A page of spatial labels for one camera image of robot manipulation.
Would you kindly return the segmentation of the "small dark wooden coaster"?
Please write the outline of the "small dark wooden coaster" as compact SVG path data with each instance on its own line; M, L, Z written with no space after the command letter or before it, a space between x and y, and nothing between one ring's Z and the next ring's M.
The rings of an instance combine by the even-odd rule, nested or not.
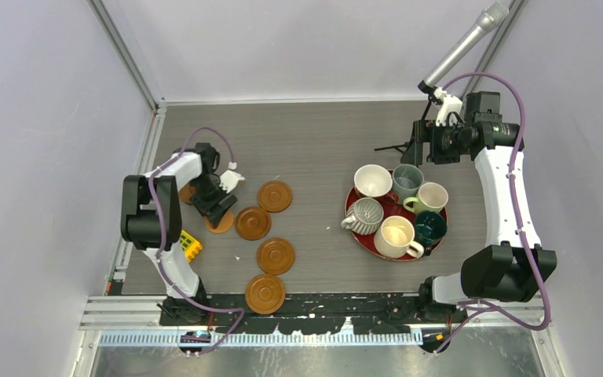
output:
M189 206L192 206L192 198L196 194L196 189L190 184L184 185L178 192L179 200Z

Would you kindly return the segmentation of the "brown ringed wooden coaster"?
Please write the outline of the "brown ringed wooden coaster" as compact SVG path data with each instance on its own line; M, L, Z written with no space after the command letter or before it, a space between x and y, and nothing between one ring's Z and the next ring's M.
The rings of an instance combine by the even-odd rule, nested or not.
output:
M270 231L272 219L268 211L261 207L246 207L235 219L237 234L245 240L260 240Z
M269 181L258 190L258 205L270 213L286 210L292 203L291 187L283 181Z
M263 273L249 281L244 295L253 312L265 315L274 313L282 306L286 290L278 276Z
M260 245L256 259L264 273L277 276L291 269L295 257L294 247L288 240L274 237Z

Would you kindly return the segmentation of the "red round tray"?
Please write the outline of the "red round tray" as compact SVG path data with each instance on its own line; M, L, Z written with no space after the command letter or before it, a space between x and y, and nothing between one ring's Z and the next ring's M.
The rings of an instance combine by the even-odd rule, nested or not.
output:
M358 199L362 199L362 198L368 198L368 197L360 197L360 196L358 196L357 193L356 193L356 190L354 189L354 186L353 186L353 188L351 189L351 191L349 192L349 194L346 197L345 213L346 213L346 210L349 208L349 206L351 204L353 204ZM389 201L388 199L385 199L385 198L377 198L375 200L377 200L382 205L382 207L384 209L384 219L387 218L387 217L389 217L389 216L401 216L401 217L404 217L407 220L409 220L412 224L414 223L415 217L416 217L417 214L414 214L414 213L410 212L409 210L406 210L402 206L402 204L393 203L393 202L391 202L391 201ZM439 212L439 214L447 221L447 213L446 213L445 208L442 209ZM351 231L349 231L349 232L353 235L353 238L360 245L362 245L363 247L365 247L371 253L379 256L380 258L384 258L384 259L388 259L388 260L392 260L392 261L410 261L410 260L420 259L420 258L412 258L410 256L403 256L402 258L387 258L387 257L379 254L376 251L376 249L375 249L375 245L374 245L374 235L375 235L375 233L371 234L371 235L367 235L367 236L361 236L361 235L355 234L354 232L351 232ZM434 244L431 247L425 247L424 246L425 247L425 252L424 252L424 255L422 257L429 256L431 254L431 251L435 248L435 246L438 243Z

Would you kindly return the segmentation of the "grey striped ribbed cup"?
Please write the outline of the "grey striped ribbed cup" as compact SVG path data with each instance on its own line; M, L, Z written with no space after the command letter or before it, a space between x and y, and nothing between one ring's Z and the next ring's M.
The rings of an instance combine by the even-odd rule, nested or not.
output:
M346 210L340 226L361 236L374 234L384 219L384 209L375 199L362 198Z

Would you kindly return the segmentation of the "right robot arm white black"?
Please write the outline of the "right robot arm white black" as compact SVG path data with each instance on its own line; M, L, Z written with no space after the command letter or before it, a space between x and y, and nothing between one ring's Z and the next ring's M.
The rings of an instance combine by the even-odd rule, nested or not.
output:
M522 174L522 127L503 121L496 92L471 93L463 103L436 88L429 100L439 107L437 117L414 123L402 160L447 164L469 156L484 193L487 239L484 249L466 259L459 272L424 281L416 302L418 315L433 323L472 300L528 302L539 291L535 275L547 280L557 267L557 256L543 248L532 224Z

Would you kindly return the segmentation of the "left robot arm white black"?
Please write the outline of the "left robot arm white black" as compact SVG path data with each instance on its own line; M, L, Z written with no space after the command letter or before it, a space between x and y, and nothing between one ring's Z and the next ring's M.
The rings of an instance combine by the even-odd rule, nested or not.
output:
M191 325L202 324L211 310L201 278L192 270L181 245L184 186L194 189L192 205L213 227L236 203L233 192L244 176L237 164L217 173L219 152L209 143L179 148L162 165L122 183L122 238L142 251L155 266L168 300L180 303L179 314Z

